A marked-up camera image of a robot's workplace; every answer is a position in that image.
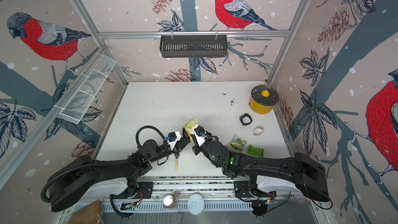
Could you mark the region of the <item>yellow green frog towel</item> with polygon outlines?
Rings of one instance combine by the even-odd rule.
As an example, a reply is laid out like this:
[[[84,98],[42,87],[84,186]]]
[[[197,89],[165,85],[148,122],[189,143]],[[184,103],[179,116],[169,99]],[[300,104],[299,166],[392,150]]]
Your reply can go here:
[[[185,131],[190,134],[193,135],[194,134],[194,126],[198,125],[199,121],[196,117],[190,119],[184,126]]]

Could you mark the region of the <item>black digital watch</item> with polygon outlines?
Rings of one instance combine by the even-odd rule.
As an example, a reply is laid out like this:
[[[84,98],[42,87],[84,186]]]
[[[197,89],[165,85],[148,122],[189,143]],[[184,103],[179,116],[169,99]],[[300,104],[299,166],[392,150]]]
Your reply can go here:
[[[245,113],[240,116],[239,121],[243,126],[247,126],[252,124],[252,117],[248,113]]]

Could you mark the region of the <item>cream strap analog watch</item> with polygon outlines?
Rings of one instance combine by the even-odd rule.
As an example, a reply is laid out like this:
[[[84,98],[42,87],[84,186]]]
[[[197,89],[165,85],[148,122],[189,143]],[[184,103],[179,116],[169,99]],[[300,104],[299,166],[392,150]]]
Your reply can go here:
[[[254,136],[261,136],[263,132],[264,132],[264,127],[262,126],[255,127],[253,131]]]

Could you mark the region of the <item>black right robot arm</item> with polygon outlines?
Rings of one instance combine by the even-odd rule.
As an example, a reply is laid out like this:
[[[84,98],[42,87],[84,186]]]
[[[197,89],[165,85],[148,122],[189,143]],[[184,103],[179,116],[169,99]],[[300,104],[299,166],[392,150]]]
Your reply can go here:
[[[236,178],[249,177],[248,189],[257,189],[257,177],[267,176],[289,181],[312,201],[331,202],[327,186],[325,168],[303,153],[296,152],[288,158],[258,158],[229,151],[216,136],[201,131],[191,136],[194,141],[193,151],[200,152],[223,175]]]

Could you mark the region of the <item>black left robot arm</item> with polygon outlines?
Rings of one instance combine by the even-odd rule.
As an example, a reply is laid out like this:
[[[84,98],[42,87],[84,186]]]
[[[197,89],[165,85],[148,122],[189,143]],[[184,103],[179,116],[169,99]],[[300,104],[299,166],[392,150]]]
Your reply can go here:
[[[140,143],[142,131],[151,129],[162,139],[162,145],[155,140]],[[127,189],[122,196],[128,198],[138,191],[136,180],[152,169],[152,163],[161,166],[171,155],[178,158],[182,150],[190,143],[186,130],[171,132],[168,136],[154,126],[146,125],[138,129],[135,135],[137,151],[124,160],[93,160],[89,155],[74,160],[47,179],[40,193],[43,202],[51,205],[53,212],[63,211],[77,203],[97,183],[117,179],[127,179]]]

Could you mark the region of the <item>green snack packet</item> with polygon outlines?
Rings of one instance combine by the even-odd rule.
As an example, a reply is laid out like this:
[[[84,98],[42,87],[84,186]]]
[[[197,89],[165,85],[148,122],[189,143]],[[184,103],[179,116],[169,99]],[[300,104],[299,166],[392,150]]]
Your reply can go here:
[[[227,148],[229,151],[242,153],[246,144],[247,141],[245,139],[234,134],[233,139],[228,143]]]

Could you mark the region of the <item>small green sachet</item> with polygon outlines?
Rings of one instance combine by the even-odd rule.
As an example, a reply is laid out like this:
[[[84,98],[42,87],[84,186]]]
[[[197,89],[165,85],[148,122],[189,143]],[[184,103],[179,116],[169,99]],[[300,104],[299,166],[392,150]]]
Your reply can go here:
[[[249,145],[247,154],[253,157],[263,158],[264,150],[262,148]]]

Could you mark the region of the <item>glass spice jar silver lid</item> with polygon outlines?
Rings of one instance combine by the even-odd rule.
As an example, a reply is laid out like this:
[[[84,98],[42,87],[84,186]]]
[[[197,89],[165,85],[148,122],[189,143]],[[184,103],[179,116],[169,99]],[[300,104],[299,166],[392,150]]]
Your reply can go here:
[[[163,198],[164,208],[174,208],[176,206],[176,196],[174,194],[167,194]]]

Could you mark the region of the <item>yellow pot with glass lid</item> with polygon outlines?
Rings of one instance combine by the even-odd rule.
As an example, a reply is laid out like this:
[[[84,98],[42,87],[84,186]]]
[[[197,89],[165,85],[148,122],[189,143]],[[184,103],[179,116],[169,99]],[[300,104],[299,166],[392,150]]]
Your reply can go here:
[[[251,91],[249,106],[257,114],[267,114],[278,101],[279,95],[275,89],[266,85],[258,85]]]

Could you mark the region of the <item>white mesh wall shelf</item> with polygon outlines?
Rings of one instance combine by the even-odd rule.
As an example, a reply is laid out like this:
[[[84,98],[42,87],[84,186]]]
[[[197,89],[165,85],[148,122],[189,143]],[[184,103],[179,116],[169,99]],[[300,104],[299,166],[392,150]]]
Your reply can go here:
[[[112,58],[101,55],[93,69],[87,75],[83,75],[84,81],[76,89],[67,104],[61,108],[58,118],[72,124],[96,119],[101,111],[91,107],[91,104],[115,64],[116,61]]]

